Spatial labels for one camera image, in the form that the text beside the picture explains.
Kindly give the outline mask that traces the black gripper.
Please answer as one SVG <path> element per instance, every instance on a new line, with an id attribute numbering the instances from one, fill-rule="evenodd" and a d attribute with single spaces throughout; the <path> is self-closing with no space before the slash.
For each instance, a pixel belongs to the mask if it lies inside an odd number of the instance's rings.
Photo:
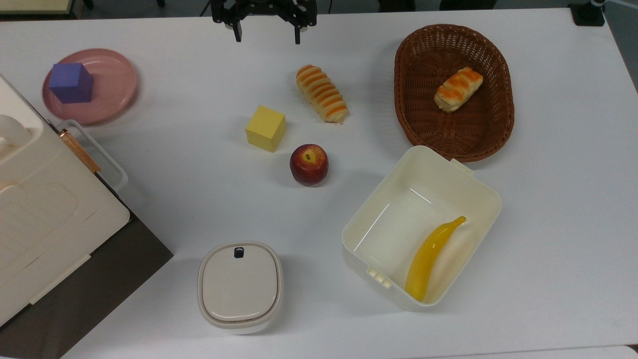
<path id="1" fill-rule="evenodd" d="M 210 0 L 211 16 L 215 23 L 232 28 L 237 42 L 242 41 L 241 21 L 250 14 L 276 15 L 291 23 L 296 45 L 301 43 L 302 29 L 317 24 L 315 0 L 235 0 L 231 7 L 225 4 L 225 0 Z"/>

